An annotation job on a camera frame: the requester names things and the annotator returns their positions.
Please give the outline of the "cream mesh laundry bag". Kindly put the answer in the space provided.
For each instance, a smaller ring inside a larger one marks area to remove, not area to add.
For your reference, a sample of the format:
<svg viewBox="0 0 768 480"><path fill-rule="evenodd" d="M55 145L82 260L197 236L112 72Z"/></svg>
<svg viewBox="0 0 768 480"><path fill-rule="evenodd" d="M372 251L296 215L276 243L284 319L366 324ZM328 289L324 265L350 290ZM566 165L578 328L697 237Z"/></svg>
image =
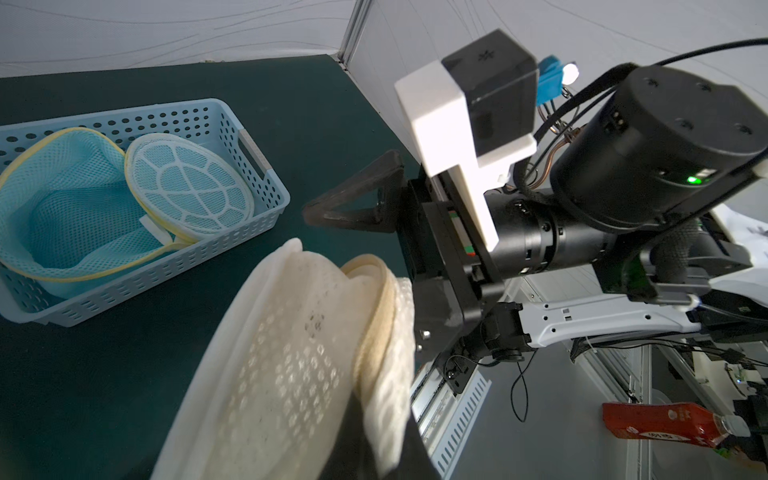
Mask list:
<svg viewBox="0 0 768 480"><path fill-rule="evenodd" d="M351 395L386 475L412 415L414 316L411 282L380 258L338 266L287 241L226 311L153 477L319 479Z"/></svg>

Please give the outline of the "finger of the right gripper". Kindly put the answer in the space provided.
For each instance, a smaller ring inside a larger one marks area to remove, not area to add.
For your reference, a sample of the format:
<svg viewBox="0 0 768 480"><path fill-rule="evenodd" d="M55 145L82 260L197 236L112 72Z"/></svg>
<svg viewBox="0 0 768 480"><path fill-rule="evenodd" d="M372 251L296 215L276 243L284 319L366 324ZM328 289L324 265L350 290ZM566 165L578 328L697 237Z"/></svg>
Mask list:
<svg viewBox="0 0 768 480"><path fill-rule="evenodd" d="M405 168L389 150L347 180L308 202L302 209L307 225L393 233L405 188Z"/></svg>

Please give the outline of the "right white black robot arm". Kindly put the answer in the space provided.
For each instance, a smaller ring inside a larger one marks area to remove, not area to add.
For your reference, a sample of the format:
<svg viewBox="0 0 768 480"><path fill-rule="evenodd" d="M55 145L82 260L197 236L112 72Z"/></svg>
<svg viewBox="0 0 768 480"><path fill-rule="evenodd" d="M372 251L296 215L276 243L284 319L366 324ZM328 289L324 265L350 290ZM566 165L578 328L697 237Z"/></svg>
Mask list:
<svg viewBox="0 0 768 480"><path fill-rule="evenodd" d="M398 235L420 355L448 380L572 338L696 331L672 309L750 265L706 216L766 176L766 113L663 60L606 71L536 125L561 74L498 30L428 64L395 86L418 178L389 151L304 207L310 225ZM583 265L603 292L661 312L501 303L508 279Z"/></svg>

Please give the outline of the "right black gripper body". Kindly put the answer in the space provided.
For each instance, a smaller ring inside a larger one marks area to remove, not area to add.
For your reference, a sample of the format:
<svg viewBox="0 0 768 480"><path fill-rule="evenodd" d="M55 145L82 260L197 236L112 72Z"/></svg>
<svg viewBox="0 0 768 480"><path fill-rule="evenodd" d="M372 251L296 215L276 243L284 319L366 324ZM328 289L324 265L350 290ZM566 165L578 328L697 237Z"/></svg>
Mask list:
<svg viewBox="0 0 768 480"><path fill-rule="evenodd" d="M413 286L415 358L425 364L481 323L500 299L504 282L447 176L407 183L398 238Z"/></svg>

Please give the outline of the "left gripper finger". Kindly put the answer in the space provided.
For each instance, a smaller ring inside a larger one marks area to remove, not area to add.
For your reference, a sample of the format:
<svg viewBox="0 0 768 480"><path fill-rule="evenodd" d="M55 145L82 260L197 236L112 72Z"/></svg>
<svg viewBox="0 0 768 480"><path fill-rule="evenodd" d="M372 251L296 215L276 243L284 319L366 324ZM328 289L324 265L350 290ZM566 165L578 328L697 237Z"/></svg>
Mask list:
<svg viewBox="0 0 768 480"><path fill-rule="evenodd" d="M336 442L319 479L428 480L440 479L422 441L417 423L410 415L397 467L384 476L377 473L374 454L363 428L360 401L351 395Z"/></svg>

